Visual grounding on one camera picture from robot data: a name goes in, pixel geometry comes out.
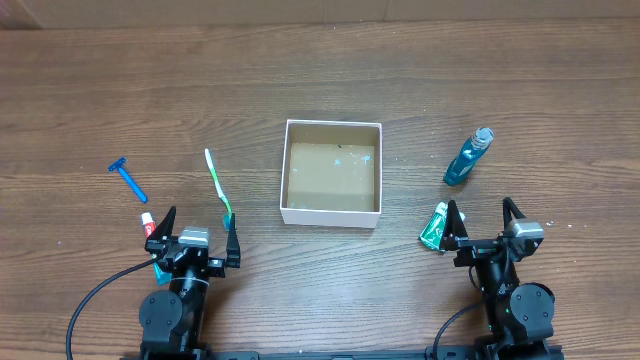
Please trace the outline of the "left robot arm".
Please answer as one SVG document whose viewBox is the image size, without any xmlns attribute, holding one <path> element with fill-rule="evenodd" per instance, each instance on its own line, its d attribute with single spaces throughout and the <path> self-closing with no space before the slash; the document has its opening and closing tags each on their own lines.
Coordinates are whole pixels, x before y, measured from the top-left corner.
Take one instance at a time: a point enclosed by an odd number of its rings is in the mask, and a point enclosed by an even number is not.
<svg viewBox="0 0 640 360">
<path fill-rule="evenodd" d="M 210 346 L 200 341 L 207 292 L 212 278 L 224 278 L 228 268 L 238 268 L 241 249 L 236 216 L 227 216 L 226 256 L 209 255 L 209 230 L 186 227 L 172 234 L 176 208 L 148 234 L 145 250 L 171 275 L 166 290 L 148 295 L 139 308 L 143 328 L 142 359 L 213 359 Z"/>
</svg>

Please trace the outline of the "green white soap packet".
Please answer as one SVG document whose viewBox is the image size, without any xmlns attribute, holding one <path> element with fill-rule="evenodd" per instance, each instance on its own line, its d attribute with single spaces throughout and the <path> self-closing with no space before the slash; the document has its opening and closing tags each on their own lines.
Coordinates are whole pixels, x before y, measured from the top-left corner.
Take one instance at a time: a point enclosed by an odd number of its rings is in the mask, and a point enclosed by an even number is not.
<svg viewBox="0 0 640 360">
<path fill-rule="evenodd" d="M 446 225 L 447 210 L 448 205 L 440 202 L 432 213 L 428 224 L 418 237 L 422 244 L 430 250 L 441 251 L 440 243 Z"/>
</svg>

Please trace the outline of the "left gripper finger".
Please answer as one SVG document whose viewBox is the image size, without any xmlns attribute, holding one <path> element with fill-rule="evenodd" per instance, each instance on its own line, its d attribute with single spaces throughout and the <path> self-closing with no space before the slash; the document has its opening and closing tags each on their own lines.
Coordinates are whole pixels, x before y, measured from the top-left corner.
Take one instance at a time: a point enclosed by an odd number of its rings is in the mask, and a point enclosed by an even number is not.
<svg viewBox="0 0 640 360">
<path fill-rule="evenodd" d="M 228 238 L 226 245 L 227 259 L 240 260 L 241 249 L 237 237 L 235 214 L 229 213 L 228 216 Z"/>
<path fill-rule="evenodd" d="M 172 206 L 167 212 L 164 219 L 156 225 L 155 230 L 148 236 L 148 239 L 163 240 L 165 237 L 170 237 L 173 232 L 175 217 L 176 207 Z"/>
</svg>

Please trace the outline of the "teal mouthwash bottle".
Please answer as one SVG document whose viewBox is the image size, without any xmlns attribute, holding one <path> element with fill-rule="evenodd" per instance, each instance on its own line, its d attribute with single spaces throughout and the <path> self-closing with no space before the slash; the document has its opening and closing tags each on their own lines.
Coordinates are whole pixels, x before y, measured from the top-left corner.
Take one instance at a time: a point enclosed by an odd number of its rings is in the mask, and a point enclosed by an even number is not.
<svg viewBox="0 0 640 360">
<path fill-rule="evenodd" d="M 456 186 L 468 178 L 479 159 L 487 152 L 494 140 L 491 128 L 478 128 L 461 147 L 459 154 L 447 168 L 443 181 Z"/>
</svg>

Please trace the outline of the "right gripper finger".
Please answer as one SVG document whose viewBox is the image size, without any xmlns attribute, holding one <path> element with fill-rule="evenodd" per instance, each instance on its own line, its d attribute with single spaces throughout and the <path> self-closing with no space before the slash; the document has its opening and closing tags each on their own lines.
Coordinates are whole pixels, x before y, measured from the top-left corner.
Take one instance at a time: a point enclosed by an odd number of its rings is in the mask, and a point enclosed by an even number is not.
<svg viewBox="0 0 640 360">
<path fill-rule="evenodd" d="M 519 210 L 514 201 L 510 197 L 502 200 L 503 224 L 507 228 L 509 223 L 514 219 L 524 219 L 525 215 Z"/>
<path fill-rule="evenodd" d="M 442 239 L 467 238 L 468 234 L 455 200 L 447 203 L 447 215 Z"/>
</svg>

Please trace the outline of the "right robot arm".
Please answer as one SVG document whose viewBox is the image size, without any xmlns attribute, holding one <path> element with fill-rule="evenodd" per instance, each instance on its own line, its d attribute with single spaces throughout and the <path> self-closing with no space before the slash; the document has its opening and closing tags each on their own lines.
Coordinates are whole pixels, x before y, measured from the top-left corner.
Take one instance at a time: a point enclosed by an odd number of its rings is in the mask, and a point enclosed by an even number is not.
<svg viewBox="0 0 640 360">
<path fill-rule="evenodd" d="M 502 201 L 503 230 L 493 239 L 472 240 L 468 236 L 457 204 L 451 200 L 440 248 L 454 251 L 454 265 L 475 271 L 475 286 L 481 300 L 469 305 L 445 322 L 431 348 L 434 359 L 562 359 L 559 346 L 547 339 L 554 334 L 552 319 L 555 296 L 541 283 L 522 284 L 516 264 L 535 253 L 544 240 L 542 226 L 518 209 L 513 200 Z M 489 334 L 466 346 L 442 346 L 445 330 L 462 315 L 485 310 Z"/>
</svg>

